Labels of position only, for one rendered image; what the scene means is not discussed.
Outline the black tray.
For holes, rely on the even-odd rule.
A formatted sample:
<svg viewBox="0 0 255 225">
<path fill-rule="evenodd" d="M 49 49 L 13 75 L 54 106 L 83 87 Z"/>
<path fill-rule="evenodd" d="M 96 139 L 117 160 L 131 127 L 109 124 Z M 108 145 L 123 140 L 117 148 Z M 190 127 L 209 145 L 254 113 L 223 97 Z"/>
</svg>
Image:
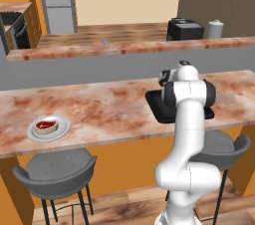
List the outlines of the black tray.
<svg viewBox="0 0 255 225">
<path fill-rule="evenodd" d="M 168 107 L 163 100 L 161 99 L 161 91 L 148 91 L 145 93 L 145 99 L 154 115 L 156 120 L 159 123 L 175 123 L 176 118 L 176 108 Z M 204 107 L 204 115 L 206 119 L 214 118 L 214 111 L 211 107 L 216 101 L 216 95 L 213 95 L 206 102 Z"/>
</svg>

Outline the grey plate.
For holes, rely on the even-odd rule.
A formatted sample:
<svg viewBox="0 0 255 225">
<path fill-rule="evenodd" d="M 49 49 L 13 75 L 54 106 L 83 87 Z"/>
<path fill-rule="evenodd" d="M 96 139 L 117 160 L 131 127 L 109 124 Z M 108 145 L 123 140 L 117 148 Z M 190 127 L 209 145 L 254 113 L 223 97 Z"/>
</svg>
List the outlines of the grey plate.
<svg viewBox="0 0 255 225">
<path fill-rule="evenodd" d="M 36 123 L 39 121 L 53 121 L 55 120 L 57 122 L 57 129 L 46 133 L 46 134 L 40 134 L 36 132 Z M 49 142 L 57 140 L 63 136 L 65 136 L 69 130 L 71 129 L 71 122 L 64 116 L 51 114 L 51 115 L 45 115 L 38 117 L 36 120 L 34 120 L 27 129 L 27 135 L 30 139 L 37 142 Z"/>
</svg>

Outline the red steak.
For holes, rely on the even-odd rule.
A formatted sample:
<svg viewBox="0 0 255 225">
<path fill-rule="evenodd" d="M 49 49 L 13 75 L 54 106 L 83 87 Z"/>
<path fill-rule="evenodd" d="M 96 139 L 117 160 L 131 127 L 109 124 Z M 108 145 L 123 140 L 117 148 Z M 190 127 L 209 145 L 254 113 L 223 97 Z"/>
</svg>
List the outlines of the red steak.
<svg viewBox="0 0 255 225">
<path fill-rule="evenodd" d="M 58 123 L 55 120 L 41 120 L 35 124 L 35 131 L 38 134 L 45 135 L 55 131 Z"/>
</svg>

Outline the black toaster oven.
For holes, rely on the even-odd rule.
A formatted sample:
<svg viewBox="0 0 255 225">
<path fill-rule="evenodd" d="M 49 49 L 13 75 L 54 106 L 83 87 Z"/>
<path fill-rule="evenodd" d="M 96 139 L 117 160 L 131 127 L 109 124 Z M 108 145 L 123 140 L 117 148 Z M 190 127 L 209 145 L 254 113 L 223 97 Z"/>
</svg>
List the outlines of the black toaster oven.
<svg viewBox="0 0 255 225">
<path fill-rule="evenodd" d="M 167 25 L 166 40 L 198 40 L 203 38 L 203 34 L 204 27 L 193 20 L 171 18 Z"/>
</svg>

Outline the grey bar stool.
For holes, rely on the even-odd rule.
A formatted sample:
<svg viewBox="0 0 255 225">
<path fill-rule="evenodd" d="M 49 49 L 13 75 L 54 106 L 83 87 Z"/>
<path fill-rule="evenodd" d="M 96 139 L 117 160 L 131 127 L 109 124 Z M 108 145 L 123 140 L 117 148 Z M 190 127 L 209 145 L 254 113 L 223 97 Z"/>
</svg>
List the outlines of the grey bar stool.
<svg viewBox="0 0 255 225">
<path fill-rule="evenodd" d="M 85 148 L 38 153 L 25 168 L 16 165 L 12 172 L 30 193 L 41 199 L 46 225 L 50 225 L 47 200 L 58 221 L 54 201 L 74 194 L 78 194 L 85 224 L 90 225 L 85 205 L 89 205 L 94 214 L 89 182 L 96 160 Z"/>
<path fill-rule="evenodd" d="M 193 162 L 213 164 L 223 172 L 215 213 L 210 218 L 213 221 L 212 225 L 216 225 L 228 170 L 250 146 L 251 139 L 246 134 L 239 135 L 236 139 L 233 139 L 221 130 L 211 130 L 205 133 L 202 151 L 190 158 Z"/>
</svg>

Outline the white jar with lid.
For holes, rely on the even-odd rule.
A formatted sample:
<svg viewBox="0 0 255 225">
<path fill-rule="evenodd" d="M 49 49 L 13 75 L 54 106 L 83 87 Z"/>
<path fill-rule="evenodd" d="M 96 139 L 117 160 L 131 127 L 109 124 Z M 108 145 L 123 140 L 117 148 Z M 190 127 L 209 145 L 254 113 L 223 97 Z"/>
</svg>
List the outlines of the white jar with lid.
<svg viewBox="0 0 255 225">
<path fill-rule="evenodd" d="M 207 39 L 220 38 L 223 32 L 224 24 L 220 20 L 209 21 L 207 25 Z"/>
</svg>

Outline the grey fridge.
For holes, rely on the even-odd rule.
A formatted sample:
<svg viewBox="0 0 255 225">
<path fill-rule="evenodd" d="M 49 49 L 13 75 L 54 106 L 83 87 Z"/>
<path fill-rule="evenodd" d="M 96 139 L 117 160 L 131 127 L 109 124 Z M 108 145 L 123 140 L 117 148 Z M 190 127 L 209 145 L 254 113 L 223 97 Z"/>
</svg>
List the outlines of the grey fridge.
<svg viewBox="0 0 255 225">
<path fill-rule="evenodd" d="M 49 34 L 77 32 L 74 0 L 42 0 L 42 4 Z"/>
</svg>

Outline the black stove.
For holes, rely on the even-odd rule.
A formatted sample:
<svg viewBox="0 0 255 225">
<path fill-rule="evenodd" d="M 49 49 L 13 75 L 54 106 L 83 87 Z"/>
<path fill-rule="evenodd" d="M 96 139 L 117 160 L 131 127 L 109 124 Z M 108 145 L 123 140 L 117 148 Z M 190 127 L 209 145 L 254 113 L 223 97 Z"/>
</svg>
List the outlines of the black stove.
<svg viewBox="0 0 255 225">
<path fill-rule="evenodd" d="M 5 26 L 11 26 L 14 37 L 14 47 L 16 49 L 30 49 L 31 46 L 23 14 L 21 12 L 3 11 L 0 12 L 0 16 Z"/>
</svg>

